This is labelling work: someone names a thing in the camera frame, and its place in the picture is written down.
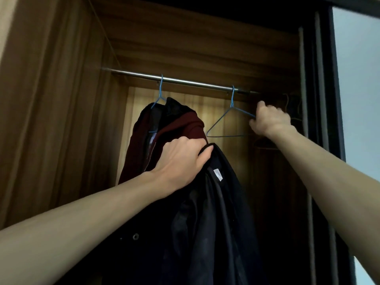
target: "white tag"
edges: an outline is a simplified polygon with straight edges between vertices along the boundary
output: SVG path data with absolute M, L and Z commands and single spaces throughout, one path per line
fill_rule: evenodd
M 219 181 L 223 180 L 223 177 L 221 176 L 219 169 L 215 169 L 214 173 L 215 173 L 216 177 L 218 177 Z

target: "wardrobe ceiling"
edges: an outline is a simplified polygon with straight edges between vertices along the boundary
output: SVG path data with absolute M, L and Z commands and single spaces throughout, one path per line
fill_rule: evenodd
M 299 91 L 297 34 L 141 0 L 91 1 L 125 70 L 262 93 Z

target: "hand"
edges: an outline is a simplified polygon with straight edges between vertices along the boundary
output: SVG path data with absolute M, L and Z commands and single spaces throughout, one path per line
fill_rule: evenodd
M 291 129 L 296 130 L 290 124 L 290 116 L 284 113 L 281 108 L 272 105 L 265 106 L 264 101 L 257 103 L 256 120 L 250 120 L 249 125 L 258 135 L 272 139 L 278 130 Z
M 200 150 L 206 145 L 205 139 L 188 139 L 181 137 L 164 145 L 161 157 L 152 172 L 158 173 L 168 181 L 164 198 L 174 191 L 185 187 L 194 180 L 203 165 L 211 157 L 213 146 L 207 147 L 202 154 Z

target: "hanging clothes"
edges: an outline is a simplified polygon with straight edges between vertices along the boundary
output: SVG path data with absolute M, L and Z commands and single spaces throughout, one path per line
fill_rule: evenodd
M 159 113 L 151 106 L 133 127 L 119 183 L 152 170 L 165 143 L 181 136 L 206 139 L 202 120 L 189 107 L 172 98 L 155 105 Z M 147 206 L 104 246 L 103 285 L 268 284 L 244 192 L 215 144 L 193 182 Z

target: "metal clothes rail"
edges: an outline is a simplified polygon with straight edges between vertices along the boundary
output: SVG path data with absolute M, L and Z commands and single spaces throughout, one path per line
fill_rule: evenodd
M 116 69 L 110 69 L 110 68 L 103 68 L 105 71 L 110 71 L 115 74 L 122 74 L 127 75 L 131 77 L 136 77 L 140 79 L 145 80 L 152 80 L 152 81 L 161 81 L 161 76 L 158 75 L 149 75 L 144 73 L 137 73 L 137 72 L 130 72 L 130 71 L 122 71 L 122 70 L 116 70 Z M 162 82 L 165 83 L 172 83 L 172 84 L 179 84 L 179 85 L 185 85 L 185 86 L 192 86 L 192 87 L 199 87 L 199 88 L 206 88 L 206 89 L 213 89 L 213 90 L 219 90 L 219 91 L 231 91 L 233 90 L 232 87 L 226 87 L 226 86 L 219 86 L 214 84 L 208 84 L 208 83 L 201 83 L 201 82 L 195 82 L 195 81 L 189 81 L 189 80 L 181 80 L 181 79 L 175 79 L 175 78 L 168 78 L 163 77 Z M 235 93 L 239 94 L 259 94 L 259 92 L 255 91 L 243 91 L 238 88 L 235 88 Z

